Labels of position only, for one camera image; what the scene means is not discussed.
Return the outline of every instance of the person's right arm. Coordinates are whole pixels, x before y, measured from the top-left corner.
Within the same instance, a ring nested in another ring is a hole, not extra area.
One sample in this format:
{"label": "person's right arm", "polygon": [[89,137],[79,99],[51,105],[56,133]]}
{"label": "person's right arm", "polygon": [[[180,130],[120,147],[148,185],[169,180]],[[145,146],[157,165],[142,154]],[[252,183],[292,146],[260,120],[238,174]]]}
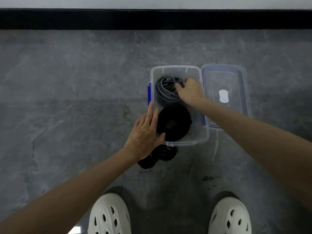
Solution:
{"label": "person's right arm", "polygon": [[191,78],[176,89],[184,102],[218,124],[312,209],[312,143],[205,98],[201,85]]}

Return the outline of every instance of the black baseboard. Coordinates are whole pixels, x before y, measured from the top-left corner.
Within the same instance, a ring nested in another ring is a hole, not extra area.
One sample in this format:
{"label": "black baseboard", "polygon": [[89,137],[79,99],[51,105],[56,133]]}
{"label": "black baseboard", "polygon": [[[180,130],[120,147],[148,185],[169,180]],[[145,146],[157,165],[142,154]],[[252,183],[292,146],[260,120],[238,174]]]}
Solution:
{"label": "black baseboard", "polygon": [[311,29],[312,10],[0,9],[0,29]]}

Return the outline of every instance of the person's left arm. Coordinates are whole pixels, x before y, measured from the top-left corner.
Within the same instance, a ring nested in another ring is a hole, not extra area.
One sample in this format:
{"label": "person's left arm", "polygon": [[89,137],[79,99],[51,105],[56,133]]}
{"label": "person's left arm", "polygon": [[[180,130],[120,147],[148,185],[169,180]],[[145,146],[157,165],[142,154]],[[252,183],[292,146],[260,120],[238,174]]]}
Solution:
{"label": "person's left arm", "polygon": [[0,223],[2,234],[67,234],[103,191],[121,173],[164,142],[156,137],[158,109],[153,114],[150,102],[147,114],[136,121],[124,146],[104,162],[58,185]]}

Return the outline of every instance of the white shoe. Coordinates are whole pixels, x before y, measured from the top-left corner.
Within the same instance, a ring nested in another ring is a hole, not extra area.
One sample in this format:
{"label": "white shoe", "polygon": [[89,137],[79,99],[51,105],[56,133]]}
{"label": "white shoe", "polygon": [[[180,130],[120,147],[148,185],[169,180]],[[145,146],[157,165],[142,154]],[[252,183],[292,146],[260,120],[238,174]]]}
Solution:
{"label": "white shoe", "polygon": [[129,212],[119,195],[108,193],[96,201],[90,214],[88,234],[131,234]]}
{"label": "white shoe", "polygon": [[236,198],[220,200],[211,214],[208,234],[251,234],[246,207]]}

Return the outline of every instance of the gray cable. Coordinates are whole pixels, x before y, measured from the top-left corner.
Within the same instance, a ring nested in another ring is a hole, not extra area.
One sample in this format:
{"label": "gray cable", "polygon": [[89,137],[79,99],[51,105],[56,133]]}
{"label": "gray cable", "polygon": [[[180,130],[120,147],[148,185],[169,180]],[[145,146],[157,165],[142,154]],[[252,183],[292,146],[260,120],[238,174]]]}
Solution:
{"label": "gray cable", "polygon": [[183,86],[183,80],[181,78],[165,75],[157,80],[155,90],[164,101],[175,103],[180,101],[180,97],[174,86],[176,83]]}

